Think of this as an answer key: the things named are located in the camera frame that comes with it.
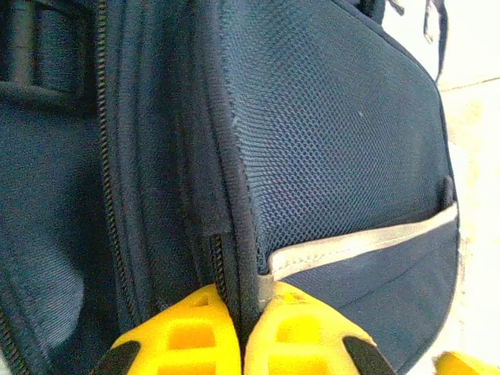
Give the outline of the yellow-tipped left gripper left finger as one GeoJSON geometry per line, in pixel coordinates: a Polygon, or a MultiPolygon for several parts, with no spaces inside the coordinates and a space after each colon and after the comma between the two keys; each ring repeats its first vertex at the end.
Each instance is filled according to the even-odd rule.
{"type": "Polygon", "coordinates": [[[232,319],[214,284],[122,334],[93,374],[240,374],[232,319]]]}

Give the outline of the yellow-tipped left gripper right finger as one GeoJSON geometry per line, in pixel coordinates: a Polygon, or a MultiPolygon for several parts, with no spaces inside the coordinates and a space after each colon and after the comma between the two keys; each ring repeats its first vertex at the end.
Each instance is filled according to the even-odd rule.
{"type": "Polygon", "coordinates": [[[304,291],[276,282],[249,336],[245,374],[394,374],[361,327],[304,291]]]}

